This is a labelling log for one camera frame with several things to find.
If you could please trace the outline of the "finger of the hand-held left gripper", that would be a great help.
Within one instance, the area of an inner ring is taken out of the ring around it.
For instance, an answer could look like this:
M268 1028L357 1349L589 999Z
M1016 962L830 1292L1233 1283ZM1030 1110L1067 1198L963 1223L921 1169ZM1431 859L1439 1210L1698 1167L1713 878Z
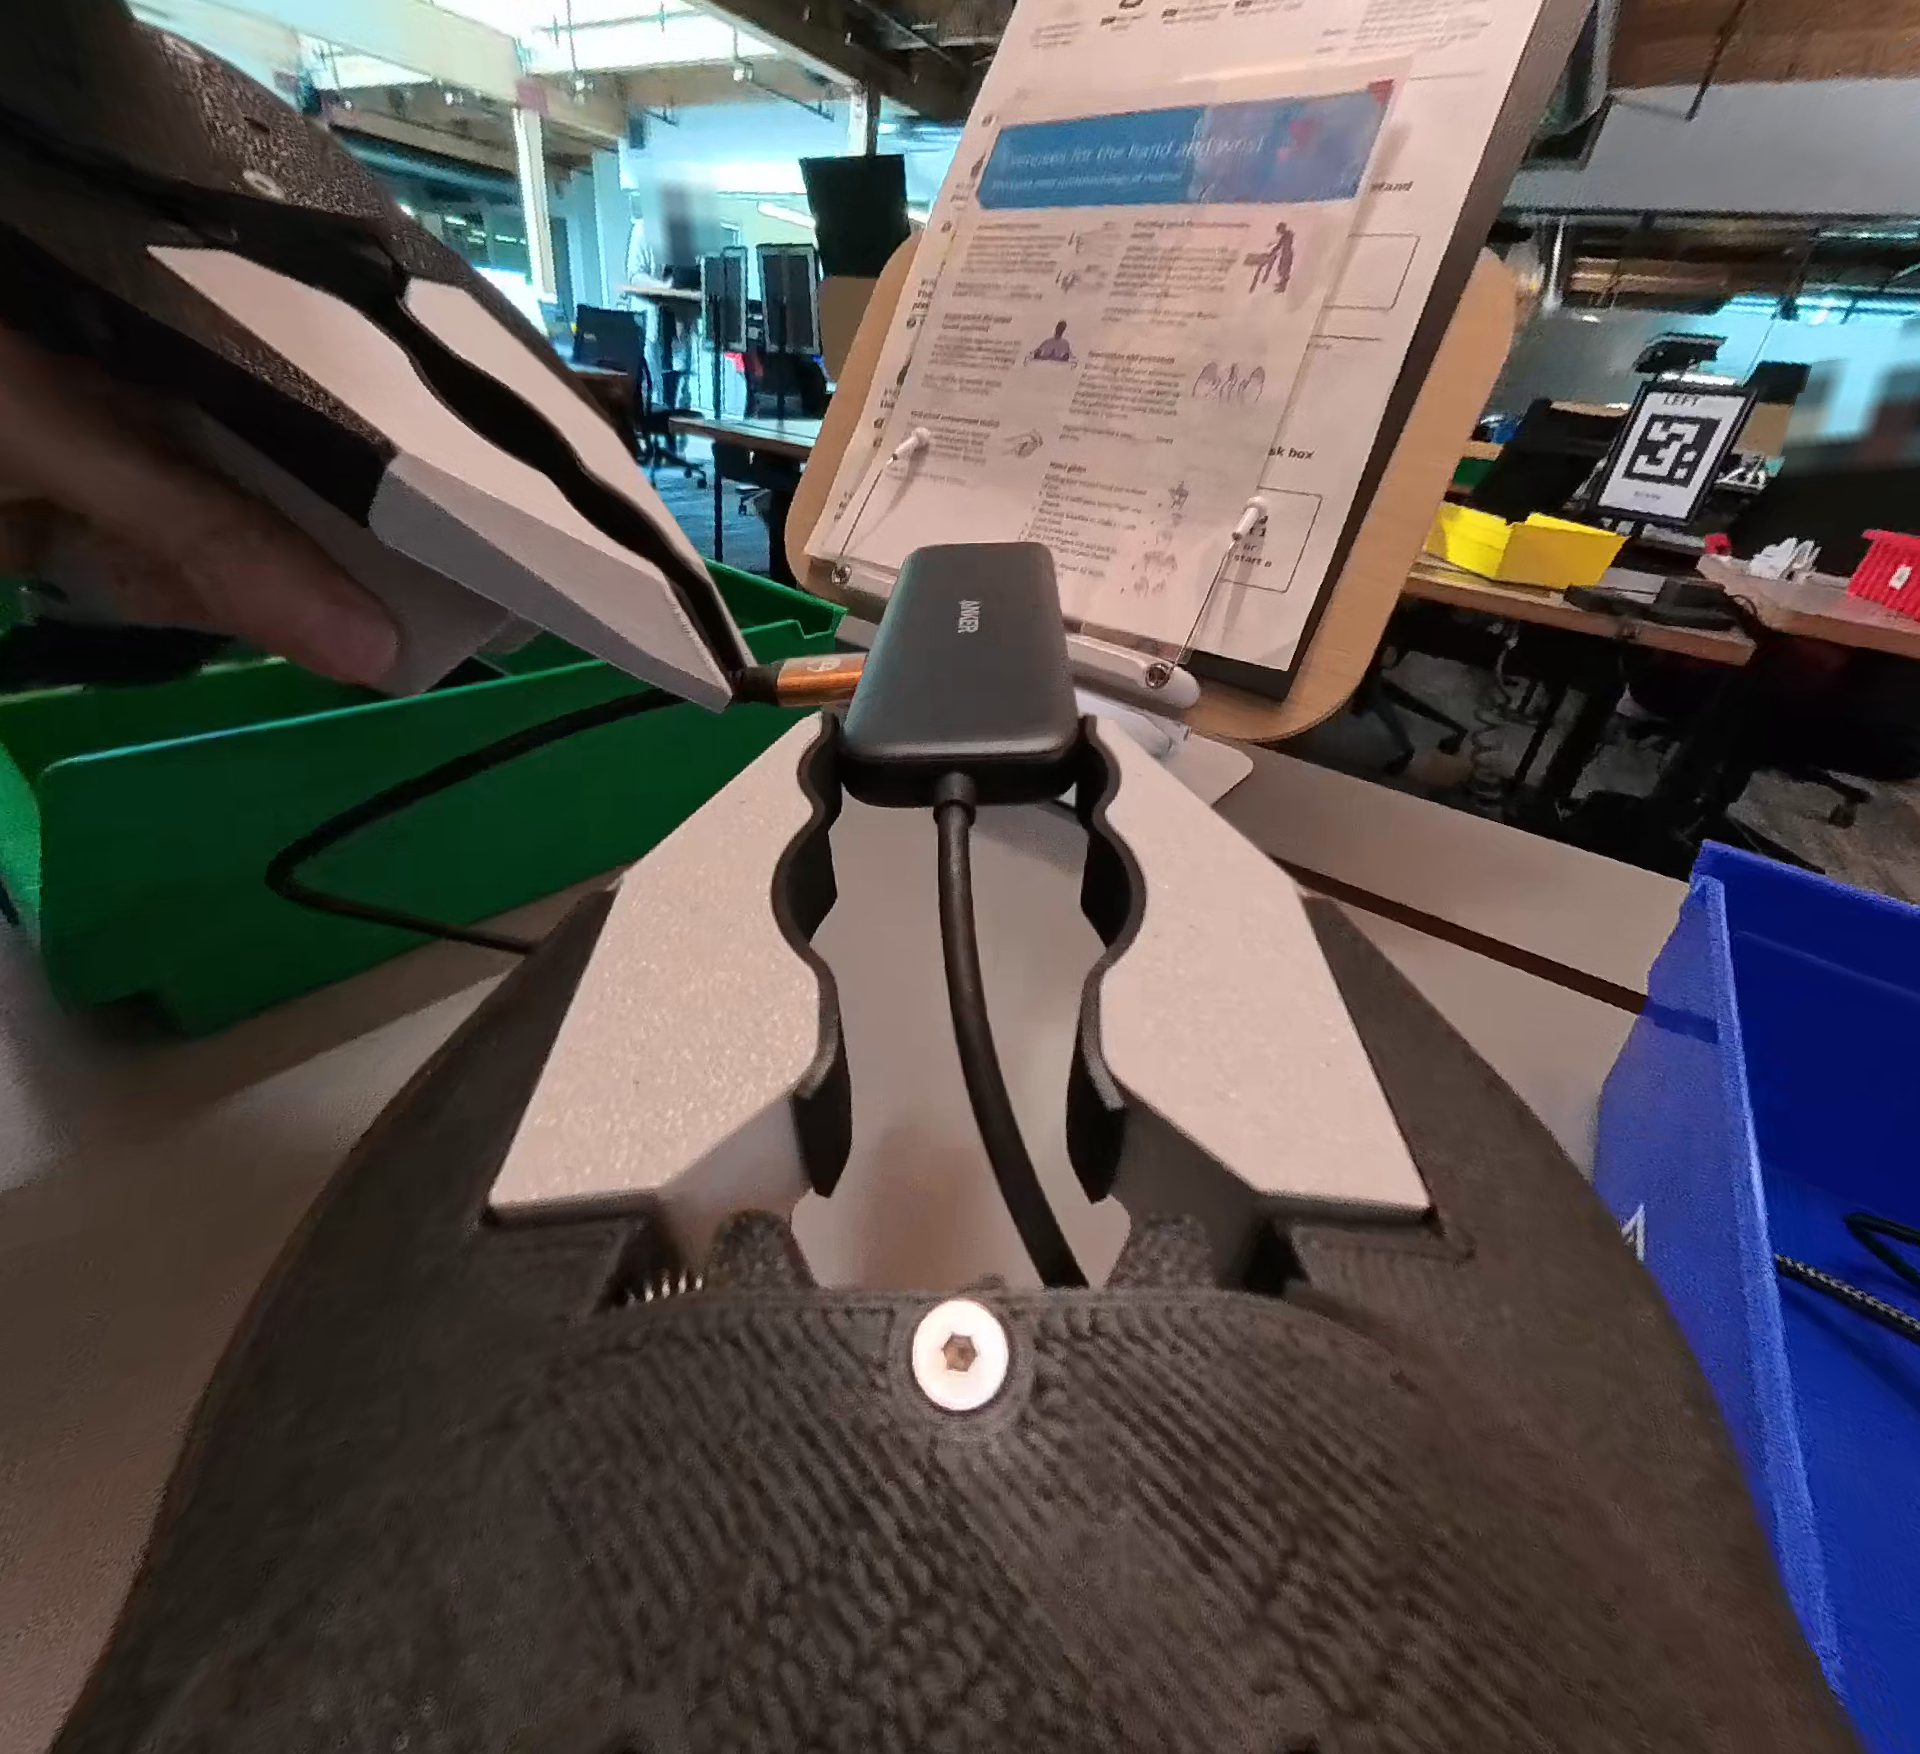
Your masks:
M521 317L436 282L151 258L385 443L364 506L383 547L685 704L733 704L738 623L708 562Z
M459 443L395 463L402 552L646 684L738 684L750 650L708 562L575 372L447 284L400 307L412 369L463 384L439 394Z

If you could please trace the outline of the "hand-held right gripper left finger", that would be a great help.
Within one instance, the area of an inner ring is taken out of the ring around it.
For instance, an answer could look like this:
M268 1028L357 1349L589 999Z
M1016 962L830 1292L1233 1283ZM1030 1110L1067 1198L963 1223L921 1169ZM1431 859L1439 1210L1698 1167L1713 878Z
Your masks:
M836 724L783 731L616 887L513 1145L494 1220L794 1219L851 1164L835 913Z

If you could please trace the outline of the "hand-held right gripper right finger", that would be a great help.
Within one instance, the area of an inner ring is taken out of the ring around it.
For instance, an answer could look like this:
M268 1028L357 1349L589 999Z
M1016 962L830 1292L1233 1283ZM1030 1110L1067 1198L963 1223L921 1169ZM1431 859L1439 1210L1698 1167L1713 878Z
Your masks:
M1431 1195L1269 854L1110 718L1086 718L1074 811L1097 936L1067 1145L1131 1220L1428 1220Z

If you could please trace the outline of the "black usb hub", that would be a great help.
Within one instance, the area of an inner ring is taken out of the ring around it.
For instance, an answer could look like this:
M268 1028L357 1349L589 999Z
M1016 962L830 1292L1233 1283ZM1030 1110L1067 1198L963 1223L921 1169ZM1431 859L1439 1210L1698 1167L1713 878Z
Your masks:
M921 811L935 834L935 916L975 1133L1041 1287L1086 1287L1021 1138L995 1042L975 911L975 821L1074 792L1078 708L1053 554L1037 544L919 547L900 567L835 762L839 792Z

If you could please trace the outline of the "blue plastic bin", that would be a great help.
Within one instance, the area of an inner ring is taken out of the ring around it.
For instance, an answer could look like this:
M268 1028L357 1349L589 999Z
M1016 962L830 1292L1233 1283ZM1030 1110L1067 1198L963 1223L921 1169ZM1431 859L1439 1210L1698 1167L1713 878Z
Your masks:
M1735 1440L1870 1752L1918 1752L1918 905L1700 848L1595 1195Z

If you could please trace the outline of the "person's left hand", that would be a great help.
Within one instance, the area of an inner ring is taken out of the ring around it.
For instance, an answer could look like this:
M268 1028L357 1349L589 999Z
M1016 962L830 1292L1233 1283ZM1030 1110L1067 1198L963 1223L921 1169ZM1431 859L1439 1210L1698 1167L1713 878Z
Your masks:
M342 684L400 656L389 614L274 506L196 464L171 418L3 333L3 579L94 585L109 615L229 636Z

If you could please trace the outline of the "black office chair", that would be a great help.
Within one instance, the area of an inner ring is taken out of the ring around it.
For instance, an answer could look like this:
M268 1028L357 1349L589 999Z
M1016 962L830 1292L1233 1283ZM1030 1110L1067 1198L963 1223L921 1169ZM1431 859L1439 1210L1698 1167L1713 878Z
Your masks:
M575 307L572 372L590 403L607 418L610 432L632 457L643 457L643 424L649 418L649 365L643 361L643 327L623 307Z

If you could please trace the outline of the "wooden table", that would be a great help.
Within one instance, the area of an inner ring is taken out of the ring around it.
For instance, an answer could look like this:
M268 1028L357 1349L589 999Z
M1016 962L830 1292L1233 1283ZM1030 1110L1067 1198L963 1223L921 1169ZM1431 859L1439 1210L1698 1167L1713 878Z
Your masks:
M1733 593L1715 585L1708 593L1729 608L1729 628L1661 623L1641 600L1577 604L1561 593L1497 585L1434 562L1413 566L1402 585L1402 602L1521 628L1545 650L1532 679L1555 692L1552 704L1574 696L1573 724L1548 762L1533 766L1555 728L1555 710L1548 710L1500 799L1500 814L1524 829L1558 830L1574 816L1574 789L1598 758L1624 692L1625 652L1706 667L1713 675L1708 702L1680 728L1652 789L1633 806L1633 824L1658 842L1706 842L1729 824L1729 806L1760 771L1764 739L1779 731L1774 718L1760 714L1760 702L1767 689L1782 684L1782 667L1797 650L1870 652L1918 672L1918 623L1850 600L1827 576L1814 576L1808 585L1735 579Z
M674 438L699 438L713 445L720 469L708 478L713 493L729 485L742 493L771 493L770 519L786 519L794 495L800 493L800 471L806 469L814 445L824 432L824 418L699 418L691 411L667 413L663 427ZM755 476L755 463L783 463L794 471Z

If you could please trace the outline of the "black panel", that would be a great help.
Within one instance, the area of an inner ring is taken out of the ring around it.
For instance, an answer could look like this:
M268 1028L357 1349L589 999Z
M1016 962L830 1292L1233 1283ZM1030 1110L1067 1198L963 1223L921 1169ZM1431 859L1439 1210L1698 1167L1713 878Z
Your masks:
M826 282L877 282L911 239L906 161L900 154L800 157L814 248Z

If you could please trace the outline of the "yellow plastic bin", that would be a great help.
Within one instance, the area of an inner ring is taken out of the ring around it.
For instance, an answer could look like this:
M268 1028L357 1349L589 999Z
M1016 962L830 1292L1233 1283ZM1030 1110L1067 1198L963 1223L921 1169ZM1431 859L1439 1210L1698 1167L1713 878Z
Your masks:
M1446 503L1426 538L1426 557L1503 590L1595 590L1625 547L1624 534L1577 519L1497 512Z

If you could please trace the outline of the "black desktop device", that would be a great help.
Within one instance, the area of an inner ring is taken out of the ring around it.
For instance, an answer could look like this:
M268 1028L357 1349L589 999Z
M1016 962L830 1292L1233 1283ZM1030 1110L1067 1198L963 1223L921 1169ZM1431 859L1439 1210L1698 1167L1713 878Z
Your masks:
M1648 623L1674 633L1735 633L1742 628L1742 614L1733 600L1700 579L1652 579L1652 590L1569 590L1566 602L1591 615L1611 615L1620 623Z

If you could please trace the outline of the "blue header laminated sheet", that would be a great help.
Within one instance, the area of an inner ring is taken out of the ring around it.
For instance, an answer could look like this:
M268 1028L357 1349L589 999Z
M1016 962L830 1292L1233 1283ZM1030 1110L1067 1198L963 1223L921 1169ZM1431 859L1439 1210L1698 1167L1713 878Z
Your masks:
M1183 650L1257 498L1406 60L1024 87L938 214L814 554L1041 544L1069 627Z

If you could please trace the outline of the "black white marker sign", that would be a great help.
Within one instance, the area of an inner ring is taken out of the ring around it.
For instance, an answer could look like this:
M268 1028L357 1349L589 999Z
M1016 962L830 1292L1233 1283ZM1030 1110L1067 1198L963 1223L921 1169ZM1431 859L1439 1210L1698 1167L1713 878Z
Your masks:
M1742 384L1648 379L1595 469L1591 518L1631 527L1691 527L1754 403L1756 394Z

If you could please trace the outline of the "red plastic bin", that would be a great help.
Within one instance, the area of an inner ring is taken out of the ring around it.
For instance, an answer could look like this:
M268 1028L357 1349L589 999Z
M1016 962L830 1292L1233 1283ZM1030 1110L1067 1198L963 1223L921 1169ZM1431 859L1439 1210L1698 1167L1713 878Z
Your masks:
M1866 529L1863 557L1846 593L1871 608L1918 623L1920 615L1920 541L1906 529Z

